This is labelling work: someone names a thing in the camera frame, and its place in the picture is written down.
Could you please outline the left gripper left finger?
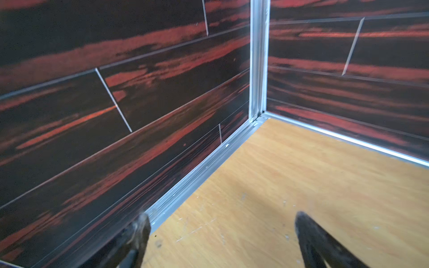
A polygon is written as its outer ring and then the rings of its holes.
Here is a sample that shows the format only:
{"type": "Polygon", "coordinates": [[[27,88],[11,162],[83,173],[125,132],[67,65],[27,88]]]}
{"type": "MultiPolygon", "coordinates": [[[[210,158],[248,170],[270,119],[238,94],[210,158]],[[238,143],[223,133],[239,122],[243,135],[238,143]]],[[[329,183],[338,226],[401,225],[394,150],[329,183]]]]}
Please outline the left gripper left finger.
{"type": "Polygon", "coordinates": [[[139,268],[143,264],[150,233],[149,216],[141,213],[81,267],[139,268]]]}

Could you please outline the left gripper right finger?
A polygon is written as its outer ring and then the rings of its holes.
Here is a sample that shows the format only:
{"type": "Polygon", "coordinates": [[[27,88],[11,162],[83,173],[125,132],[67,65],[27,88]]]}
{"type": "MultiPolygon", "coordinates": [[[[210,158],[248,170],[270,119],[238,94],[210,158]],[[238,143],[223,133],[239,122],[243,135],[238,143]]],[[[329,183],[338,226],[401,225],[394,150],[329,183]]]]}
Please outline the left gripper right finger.
{"type": "Polygon", "coordinates": [[[307,213],[295,217],[295,231],[305,267],[366,268],[367,265],[327,233],[307,213]]]}

